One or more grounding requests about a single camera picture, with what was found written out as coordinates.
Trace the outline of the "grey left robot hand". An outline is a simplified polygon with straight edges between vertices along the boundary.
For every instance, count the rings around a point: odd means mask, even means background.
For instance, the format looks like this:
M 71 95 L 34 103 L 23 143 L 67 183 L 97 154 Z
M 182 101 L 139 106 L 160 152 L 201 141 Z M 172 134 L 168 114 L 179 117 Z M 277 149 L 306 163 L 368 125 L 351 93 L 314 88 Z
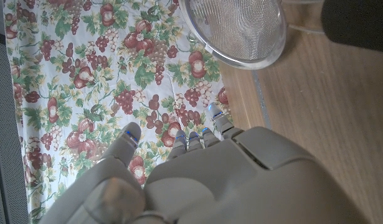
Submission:
M 215 104 L 208 110 L 220 137 L 178 131 L 144 185 L 130 171 L 141 129 L 126 125 L 42 223 L 367 222 L 308 151 L 267 128 L 236 128 Z

